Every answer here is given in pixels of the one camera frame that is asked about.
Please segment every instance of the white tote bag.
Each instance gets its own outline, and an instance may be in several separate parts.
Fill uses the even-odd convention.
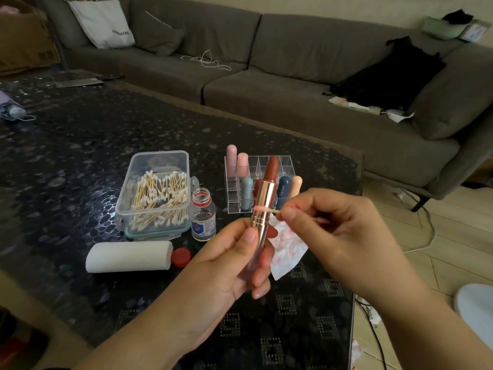
[[[96,48],[124,48],[135,43],[120,1],[68,1],[68,3],[80,26]]]

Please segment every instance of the gold lipstick tube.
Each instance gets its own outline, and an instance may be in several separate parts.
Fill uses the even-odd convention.
[[[276,190],[276,183],[262,180],[258,189],[255,205],[266,206],[272,209],[274,207],[273,203]],[[264,246],[270,215],[271,214],[269,212],[260,210],[254,210],[251,215],[250,227],[255,227],[258,231],[258,248],[262,248]]]

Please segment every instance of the white stool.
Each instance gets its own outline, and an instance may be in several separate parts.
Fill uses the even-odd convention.
[[[493,350],[493,286],[463,286],[453,298],[453,309]]]

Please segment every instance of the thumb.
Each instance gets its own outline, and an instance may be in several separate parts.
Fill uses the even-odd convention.
[[[215,263],[228,277],[236,277],[253,257],[257,244],[257,229],[249,227],[235,246],[219,257]]]
[[[335,237],[301,210],[284,206],[280,213],[289,228],[305,242],[318,260],[328,263],[336,242]]]

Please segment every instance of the clear bottle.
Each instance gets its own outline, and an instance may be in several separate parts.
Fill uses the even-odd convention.
[[[198,188],[192,193],[192,204],[188,215],[192,222],[192,236],[198,241],[207,241],[216,233],[215,205],[211,193],[206,188]]]

